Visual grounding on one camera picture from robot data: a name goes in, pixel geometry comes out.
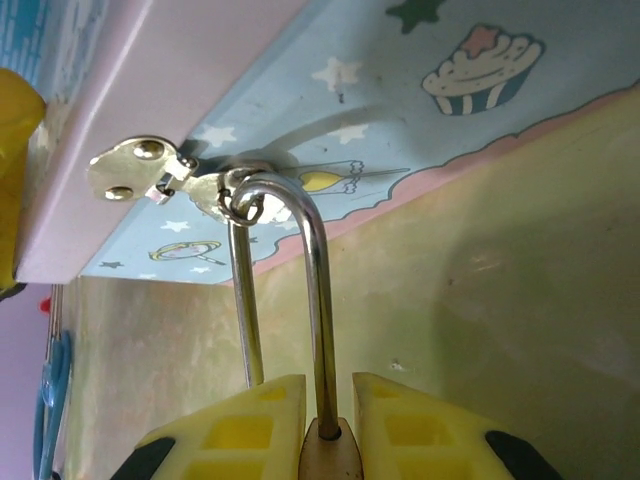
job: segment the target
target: yellow object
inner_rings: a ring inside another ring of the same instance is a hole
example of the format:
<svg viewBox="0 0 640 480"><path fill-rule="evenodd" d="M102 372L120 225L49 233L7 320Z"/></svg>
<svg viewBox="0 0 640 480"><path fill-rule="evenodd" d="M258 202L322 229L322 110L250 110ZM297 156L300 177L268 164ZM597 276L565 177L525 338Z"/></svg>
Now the yellow object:
<svg viewBox="0 0 640 480"><path fill-rule="evenodd" d="M500 425L372 373L353 384L367 480L513 480L484 438Z"/></svg>
<svg viewBox="0 0 640 480"><path fill-rule="evenodd" d="M154 430L112 478L294 480L305 420L304 375L280 377ZM175 440L166 457L144 453L163 439Z"/></svg>
<svg viewBox="0 0 640 480"><path fill-rule="evenodd" d="M25 80L10 70L0 69L0 290L15 285L13 256L27 143L44 112L44 101Z"/></svg>
<svg viewBox="0 0 640 480"><path fill-rule="evenodd" d="M333 187L344 177L331 172L307 172L300 175L303 188L309 193L320 192L326 188Z"/></svg>

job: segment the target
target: metal hook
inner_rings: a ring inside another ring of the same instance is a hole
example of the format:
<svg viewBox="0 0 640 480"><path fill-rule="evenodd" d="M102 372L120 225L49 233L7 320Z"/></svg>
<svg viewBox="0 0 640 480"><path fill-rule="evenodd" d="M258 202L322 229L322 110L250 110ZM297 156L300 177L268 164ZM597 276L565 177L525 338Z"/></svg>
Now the metal hook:
<svg viewBox="0 0 640 480"><path fill-rule="evenodd" d="M236 188L230 210L241 219L264 195L273 195L291 210L304 242L311 317L313 363L318 409L318 434L324 440L340 436L336 394L333 313L327 237L320 213L311 197L297 184L270 172L249 175ZM240 320L247 382L264 378L257 323L248 228L229 222L236 304Z"/></svg>

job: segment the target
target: cartoon print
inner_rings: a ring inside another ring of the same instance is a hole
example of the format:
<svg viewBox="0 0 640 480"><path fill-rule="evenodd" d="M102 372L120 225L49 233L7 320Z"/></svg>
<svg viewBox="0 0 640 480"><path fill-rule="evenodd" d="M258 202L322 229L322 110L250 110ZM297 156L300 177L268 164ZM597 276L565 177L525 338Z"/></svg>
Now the cartoon print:
<svg viewBox="0 0 640 480"><path fill-rule="evenodd" d="M209 124L202 125L200 137L214 148L222 146L225 142L237 142L233 135L234 127L217 128Z"/></svg>
<svg viewBox="0 0 640 480"><path fill-rule="evenodd" d="M171 220L166 220L160 228L162 230L171 230L180 233L182 230L189 230L191 227L189 226L189 222L172 222Z"/></svg>
<svg viewBox="0 0 640 480"><path fill-rule="evenodd" d="M86 14L84 24L79 28L78 24L80 2L76 4L73 12L73 30L75 34L74 42L67 51L67 60L65 66L68 70L63 70L64 82L62 95L69 100L75 94L80 83L86 78L89 65L91 63L91 55L95 47L96 33L102 25L105 5L102 0L94 0L91 2L89 11Z"/></svg>
<svg viewBox="0 0 640 480"><path fill-rule="evenodd" d="M298 222L296 222L295 220L287 220L286 222L277 223L276 228L282 228L283 230L286 230L288 232L289 230L295 230L299 227Z"/></svg>
<svg viewBox="0 0 640 480"><path fill-rule="evenodd" d="M484 112L518 93L544 48L530 35L478 24L422 87L445 115Z"/></svg>
<svg viewBox="0 0 640 480"><path fill-rule="evenodd" d="M124 264L121 262L100 262L100 267L116 270L118 267L124 267Z"/></svg>
<svg viewBox="0 0 640 480"><path fill-rule="evenodd" d="M208 253L220 248L220 242L205 240L200 242L171 243L160 247L154 252L149 252L149 258L155 261L182 260L185 258L199 258L215 265L225 265L215 258L207 256Z"/></svg>
<svg viewBox="0 0 640 480"><path fill-rule="evenodd" d="M327 90L330 92L340 92L341 85L358 83L358 70L362 65L362 62L341 62L336 57L329 57L327 67L312 73L311 78L327 82Z"/></svg>
<svg viewBox="0 0 640 480"><path fill-rule="evenodd" d="M351 140L363 140L365 138L364 131L369 128L368 124L362 125L349 125L343 123L338 130L329 132L327 135L330 137L338 137L340 139L340 145L346 145Z"/></svg>
<svg viewBox="0 0 640 480"><path fill-rule="evenodd" d="M358 182L364 177L395 175L408 172L408 168L365 172L364 162L349 160L346 162L325 163L285 169L281 173L295 176L302 188L310 195L329 195L335 193L355 193Z"/></svg>
<svg viewBox="0 0 640 480"><path fill-rule="evenodd" d="M387 8L387 15L402 20L402 34L408 35L420 22L435 23L438 18L438 7L445 0L405 0L395 7Z"/></svg>
<svg viewBox="0 0 640 480"><path fill-rule="evenodd" d="M38 82L49 3L52 2L0 0L0 66L13 70L34 86Z"/></svg>

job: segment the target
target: lavender wall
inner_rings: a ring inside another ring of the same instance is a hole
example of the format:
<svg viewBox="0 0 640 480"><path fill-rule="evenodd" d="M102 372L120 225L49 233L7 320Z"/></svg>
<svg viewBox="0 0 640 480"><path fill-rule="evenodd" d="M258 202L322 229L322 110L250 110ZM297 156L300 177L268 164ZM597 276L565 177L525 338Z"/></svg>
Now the lavender wall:
<svg viewBox="0 0 640 480"><path fill-rule="evenodd" d="M30 285L0 303L0 465L2 478L31 478L35 395L47 337L38 304L50 287Z"/></svg>

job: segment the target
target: metal hinge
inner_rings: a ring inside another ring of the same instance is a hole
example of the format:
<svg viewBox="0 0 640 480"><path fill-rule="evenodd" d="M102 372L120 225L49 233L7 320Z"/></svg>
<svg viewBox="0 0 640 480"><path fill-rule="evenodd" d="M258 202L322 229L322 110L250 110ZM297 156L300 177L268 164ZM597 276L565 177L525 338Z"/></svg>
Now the metal hinge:
<svg viewBox="0 0 640 480"><path fill-rule="evenodd" d="M162 205L181 191L202 212L227 223L238 185L255 173L276 170L275 162L246 154L223 157L213 172L199 174L200 167L197 159L180 155L164 138L134 137L93 158L88 180L97 198L117 202L148 197ZM290 217L283 202L265 195L252 205L247 224L278 223Z"/></svg>

